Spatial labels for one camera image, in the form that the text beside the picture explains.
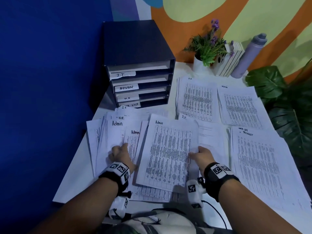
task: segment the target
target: water bottle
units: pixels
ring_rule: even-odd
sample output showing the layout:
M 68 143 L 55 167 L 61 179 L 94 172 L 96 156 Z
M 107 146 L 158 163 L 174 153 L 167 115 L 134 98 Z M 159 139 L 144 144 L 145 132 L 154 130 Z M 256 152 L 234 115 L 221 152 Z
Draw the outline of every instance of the water bottle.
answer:
M 231 76 L 234 78 L 241 78 L 266 42 L 266 34 L 261 33 L 254 36 L 252 41 L 248 44 L 244 54 L 241 56 L 239 63 L 232 71 Z

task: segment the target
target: forearm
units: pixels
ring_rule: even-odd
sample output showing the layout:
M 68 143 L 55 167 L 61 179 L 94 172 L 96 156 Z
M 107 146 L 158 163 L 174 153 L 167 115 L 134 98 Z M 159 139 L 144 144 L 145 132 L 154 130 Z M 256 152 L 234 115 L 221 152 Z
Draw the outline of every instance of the forearm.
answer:
M 92 233 L 102 223 L 117 192 L 116 182 L 100 178 L 31 233 Z
M 226 181 L 220 188 L 218 198 L 238 234 L 300 233 L 236 180 Z

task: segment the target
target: blue wall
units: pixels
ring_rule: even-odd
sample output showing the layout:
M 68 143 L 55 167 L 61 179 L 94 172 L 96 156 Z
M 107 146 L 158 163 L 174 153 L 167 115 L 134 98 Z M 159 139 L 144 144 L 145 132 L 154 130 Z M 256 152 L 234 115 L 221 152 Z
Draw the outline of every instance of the blue wall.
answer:
M 24 233 L 55 210 L 104 94 L 111 20 L 109 0 L 0 0 L 0 232 Z

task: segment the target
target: desk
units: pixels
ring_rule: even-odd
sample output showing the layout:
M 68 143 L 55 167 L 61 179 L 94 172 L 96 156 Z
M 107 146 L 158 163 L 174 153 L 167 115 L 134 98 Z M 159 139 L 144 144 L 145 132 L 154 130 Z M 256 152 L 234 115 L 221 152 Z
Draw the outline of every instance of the desk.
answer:
M 176 62 L 175 70 L 174 70 L 174 78 L 171 86 L 171 92 L 169 97 L 169 102 L 167 105 L 155 106 L 159 108 L 163 108 L 169 111 L 169 118 L 175 118 L 175 95 L 177 91 L 177 78 L 182 76 L 188 76 L 198 79 L 204 79 L 211 82 L 216 82 L 218 84 L 223 84 L 227 86 L 234 87 L 245 87 L 245 84 L 242 79 L 235 79 L 232 77 L 216 77 L 211 73 L 210 76 L 207 74 L 195 74 L 192 71 L 192 64 Z M 102 118 L 107 111 L 114 110 L 114 103 L 111 101 L 111 92 L 107 92 L 103 100 L 97 109 L 93 120 Z M 229 156 L 229 147 L 228 147 L 228 136 L 226 134 L 227 126 L 224 125 L 224 145 L 225 145 L 225 153 L 226 156 Z M 53 199 L 54 202 L 66 203 L 74 196 L 82 192 L 94 181 L 93 172 L 92 172 L 92 164 L 91 164 L 91 156 L 88 147 L 87 135 L 85 134 L 77 152 L 68 167 L 68 170 L 60 184 L 59 189 L 57 190 L 55 197 Z M 209 195 L 203 195 L 203 200 L 211 203 L 222 215 L 224 218 L 227 227 L 231 227 L 226 215 L 221 208 L 220 204 L 217 203 L 213 198 Z M 204 219 L 205 222 L 213 227 L 224 228 L 224 223 L 219 217 L 219 215 L 213 210 L 208 204 L 205 204 L 203 209 L 193 209 L 190 205 L 182 205 L 175 203 L 149 203 L 149 202 L 140 202 L 140 201 L 130 201 L 127 207 L 128 213 L 136 213 L 136 212 L 145 212 L 150 211 L 155 208 L 178 208 L 181 211 L 192 214 L 193 216 L 197 216 L 200 219 Z M 311 233 L 312 229 L 312 215 L 302 213 L 287 213 L 281 210 L 275 210 L 280 216 L 282 216 L 285 220 L 287 220 L 290 224 L 292 224 L 295 228 L 301 231 L 303 234 Z

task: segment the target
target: monstera plant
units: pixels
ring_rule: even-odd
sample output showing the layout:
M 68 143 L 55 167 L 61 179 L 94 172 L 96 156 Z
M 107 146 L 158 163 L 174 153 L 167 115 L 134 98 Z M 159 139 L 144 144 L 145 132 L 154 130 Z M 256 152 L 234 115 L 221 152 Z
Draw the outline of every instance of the monstera plant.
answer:
M 276 66 L 266 66 L 251 70 L 246 82 L 255 86 L 275 130 L 285 139 L 293 157 L 311 160 L 312 79 L 287 85 Z

